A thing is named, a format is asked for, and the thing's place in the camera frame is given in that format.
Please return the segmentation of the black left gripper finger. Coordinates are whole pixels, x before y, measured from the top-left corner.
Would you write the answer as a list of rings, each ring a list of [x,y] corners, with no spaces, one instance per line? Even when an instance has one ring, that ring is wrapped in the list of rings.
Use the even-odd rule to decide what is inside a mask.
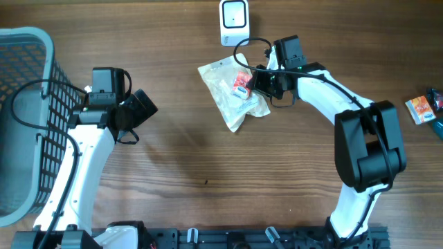
[[[143,108],[143,119],[146,120],[153,116],[157,111],[158,107],[153,103],[153,101],[147,96],[147,94],[144,92],[144,90],[139,89],[134,94],[138,101],[140,102],[140,105]]]
[[[124,105],[131,111],[133,128],[138,127],[148,119],[147,100],[148,97],[145,93],[134,93],[124,101]]]

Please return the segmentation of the red tissue pack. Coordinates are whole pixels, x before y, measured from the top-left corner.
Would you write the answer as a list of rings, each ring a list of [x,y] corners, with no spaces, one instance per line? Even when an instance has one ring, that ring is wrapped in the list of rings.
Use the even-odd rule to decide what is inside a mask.
[[[247,100],[251,93],[251,89],[248,86],[251,79],[252,75],[239,71],[233,81],[232,95],[236,98]]]

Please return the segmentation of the beige plastic pouch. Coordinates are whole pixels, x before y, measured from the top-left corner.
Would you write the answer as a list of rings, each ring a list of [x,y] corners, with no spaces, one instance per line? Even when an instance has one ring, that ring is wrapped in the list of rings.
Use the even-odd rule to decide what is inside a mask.
[[[247,82],[252,78],[251,71],[241,65],[246,63],[245,56],[240,53],[198,68],[226,126],[233,133],[247,115],[261,118],[271,113],[263,96],[243,86],[235,88],[236,82]]]

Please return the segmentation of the orange tissue pack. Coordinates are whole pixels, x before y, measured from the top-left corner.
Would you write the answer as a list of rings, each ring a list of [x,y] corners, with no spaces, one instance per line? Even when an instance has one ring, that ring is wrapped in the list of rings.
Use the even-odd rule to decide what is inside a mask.
[[[405,105],[417,125],[436,119],[436,116],[424,95],[405,102]]]

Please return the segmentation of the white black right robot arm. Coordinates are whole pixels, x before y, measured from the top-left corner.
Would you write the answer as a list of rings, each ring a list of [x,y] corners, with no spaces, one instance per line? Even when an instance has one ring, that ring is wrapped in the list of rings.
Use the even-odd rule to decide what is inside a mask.
[[[395,106],[363,98],[335,80],[319,63],[308,64],[298,48],[274,44],[268,62],[255,67],[254,90],[280,99],[289,91],[315,107],[334,126],[334,160],[343,182],[327,217],[322,244],[346,248],[369,236],[368,219],[378,198],[406,168],[406,152]]]

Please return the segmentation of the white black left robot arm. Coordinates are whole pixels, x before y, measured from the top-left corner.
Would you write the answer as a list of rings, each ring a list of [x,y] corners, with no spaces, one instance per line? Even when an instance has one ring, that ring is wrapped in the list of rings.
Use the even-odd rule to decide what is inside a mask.
[[[113,93],[89,93],[73,108],[67,144],[55,184],[34,228],[17,232],[12,248],[154,248],[141,221],[113,222],[92,235],[93,203],[108,157],[125,133],[133,133],[157,112],[139,89],[123,101]]]

